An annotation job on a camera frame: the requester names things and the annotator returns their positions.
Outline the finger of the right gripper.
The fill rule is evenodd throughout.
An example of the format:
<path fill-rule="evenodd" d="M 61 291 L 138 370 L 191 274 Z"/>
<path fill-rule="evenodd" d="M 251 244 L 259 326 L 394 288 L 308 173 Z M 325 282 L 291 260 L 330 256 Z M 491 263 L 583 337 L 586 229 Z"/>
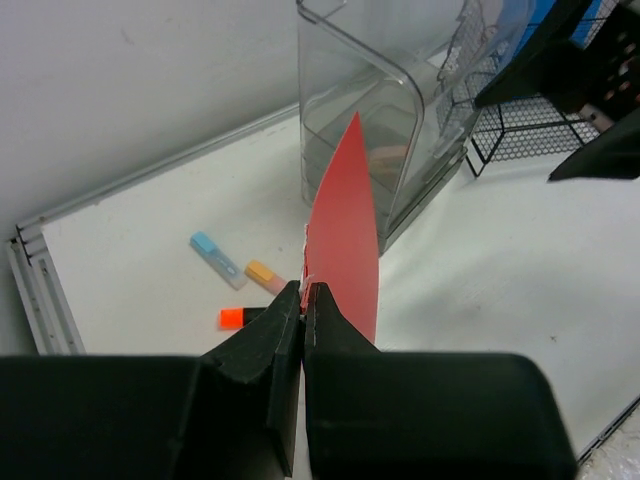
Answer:
<path fill-rule="evenodd" d="M 511 62 L 476 96 L 485 108 L 541 95 L 565 113 L 639 108 L 639 3 L 619 1 L 585 45 L 573 39 L 588 1 L 557 1 Z"/>
<path fill-rule="evenodd" d="M 549 182 L 572 179 L 639 178 L 639 113 L 631 112 L 564 160 Z"/>

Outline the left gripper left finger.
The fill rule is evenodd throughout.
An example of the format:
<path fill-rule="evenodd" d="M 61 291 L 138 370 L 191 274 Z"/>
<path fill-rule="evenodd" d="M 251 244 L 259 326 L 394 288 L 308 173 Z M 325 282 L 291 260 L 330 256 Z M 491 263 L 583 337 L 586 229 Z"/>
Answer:
<path fill-rule="evenodd" d="M 200 356 L 3 358 L 2 477 L 290 477 L 299 307 L 293 281 Z"/>

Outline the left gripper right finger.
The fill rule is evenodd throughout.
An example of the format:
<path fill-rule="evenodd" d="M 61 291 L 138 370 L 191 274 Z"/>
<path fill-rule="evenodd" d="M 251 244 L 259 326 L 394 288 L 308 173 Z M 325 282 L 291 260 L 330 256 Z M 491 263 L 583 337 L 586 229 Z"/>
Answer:
<path fill-rule="evenodd" d="M 512 353 L 383 352 L 310 291 L 306 433 L 316 479 L 572 479 L 551 386 Z"/>

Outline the red folder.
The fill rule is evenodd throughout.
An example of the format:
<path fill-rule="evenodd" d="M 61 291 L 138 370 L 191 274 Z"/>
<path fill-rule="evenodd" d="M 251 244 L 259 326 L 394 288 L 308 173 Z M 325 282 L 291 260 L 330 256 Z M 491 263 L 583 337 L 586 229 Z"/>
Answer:
<path fill-rule="evenodd" d="M 364 135 L 354 114 L 311 207 L 303 249 L 301 307 L 325 283 L 341 314 L 373 343 L 377 328 L 379 250 Z"/>

